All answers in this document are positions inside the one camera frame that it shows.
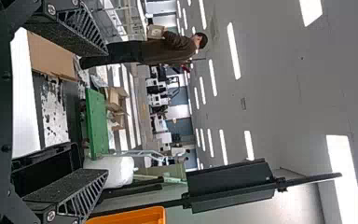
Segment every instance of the green panel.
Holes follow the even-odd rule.
[[[86,89],[87,127],[91,159],[96,160],[109,150],[105,100],[97,91]]]

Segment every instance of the person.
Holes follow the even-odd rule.
[[[190,149],[184,149],[182,147],[171,147],[171,150],[163,151],[161,154],[168,157],[180,157],[190,152]]]
[[[188,161],[188,157],[185,156],[174,157],[174,159],[175,159],[175,164],[185,163],[186,161]]]
[[[162,36],[162,39],[108,44],[108,56],[83,57],[79,60],[80,68],[84,70],[114,63],[181,64],[191,58],[197,49],[204,49],[208,43],[204,33],[187,37],[165,31]]]

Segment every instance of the bolt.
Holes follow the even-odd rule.
[[[11,80],[11,73],[8,72],[8,71],[6,71],[6,72],[4,73],[4,75],[2,76],[2,79],[3,79],[4,81],[10,81],[10,80]]]
[[[11,151],[11,145],[3,145],[3,146],[1,147],[1,150],[2,150],[3,152],[9,152],[9,151]]]
[[[55,218],[55,212],[54,211],[48,212],[48,222],[53,221],[54,218]]]
[[[55,6],[53,6],[52,4],[48,4],[48,14],[54,16],[56,13],[57,11],[55,10]]]

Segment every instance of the skylight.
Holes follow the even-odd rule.
[[[232,22],[229,23],[227,26],[227,34],[228,34],[228,43],[231,51],[232,65],[234,67],[234,76],[235,79],[240,79],[241,77],[240,60],[238,58],[237,43],[235,41],[234,28],[232,26]]]
[[[128,73],[127,73],[127,67],[122,64],[121,65],[121,69],[123,71],[123,83],[124,83],[124,90],[126,92],[130,92],[130,86],[129,86],[129,81],[128,81]],[[133,122],[132,122],[132,109],[131,109],[131,100],[129,97],[126,98],[126,108],[127,108],[127,113],[129,114],[129,122],[128,122],[128,126],[129,126],[129,133],[130,133],[130,143],[131,143],[131,148],[135,148],[136,147],[136,143],[135,143],[135,131],[133,130]]]
[[[206,105],[206,98],[205,98],[205,89],[203,86],[203,78],[200,77],[200,87],[201,87],[201,98],[202,98],[202,103],[204,105]]]
[[[206,15],[205,15],[205,8],[203,5],[203,0],[200,0],[200,13],[201,13],[201,21],[202,21],[202,28],[206,29]]]
[[[212,133],[211,129],[208,129],[208,141],[209,141],[209,149],[211,151],[211,157],[214,157],[214,151],[213,151],[213,142],[212,142]]]
[[[342,173],[335,180],[342,223],[358,224],[358,184],[348,136],[327,135],[326,140],[333,172]]]
[[[177,5],[178,5],[178,9],[177,9],[177,12],[179,14],[179,18],[182,18],[182,9],[180,8],[180,2],[179,1],[176,1]]]
[[[130,73],[130,86],[131,86],[131,99],[132,99],[132,108],[133,108],[133,114],[134,114],[134,122],[135,122],[135,128],[136,128],[136,139],[138,141],[138,146],[142,144],[141,140],[141,130],[139,127],[139,118],[138,118],[138,107],[137,107],[137,100],[135,95],[135,87],[133,83],[133,76]]]
[[[196,98],[197,109],[200,109],[199,92],[197,91],[197,87],[194,88],[194,98]]]
[[[197,137],[197,146],[200,147],[200,134],[199,134],[199,129],[196,129],[196,137]]]
[[[225,165],[228,165],[225,132],[223,130],[219,130],[219,134],[220,134],[220,143],[222,145],[223,162]]]
[[[245,143],[246,143],[246,151],[248,153],[248,159],[249,161],[255,160],[255,154],[253,151],[253,143],[252,143],[252,136],[251,132],[245,131]]]
[[[209,60],[209,72],[211,73],[213,96],[217,96],[216,79],[214,79],[214,68],[212,59]]]
[[[203,134],[203,130],[200,129],[200,135],[201,135],[201,143],[202,143],[202,150],[206,151],[206,147],[205,147],[205,136]]]
[[[301,14],[303,17],[304,26],[311,25],[318,20],[324,12],[322,10],[321,0],[299,0],[301,6]]]
[[[188,29],[186,9],[183,8],[183,22],[185,23],[186,30]]]

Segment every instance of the dark jacket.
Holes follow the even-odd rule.
[[[191,58],[196,52],[194,41],[166,31],[164,39],[147,40],[141,45],[144,64],[180,64]]]

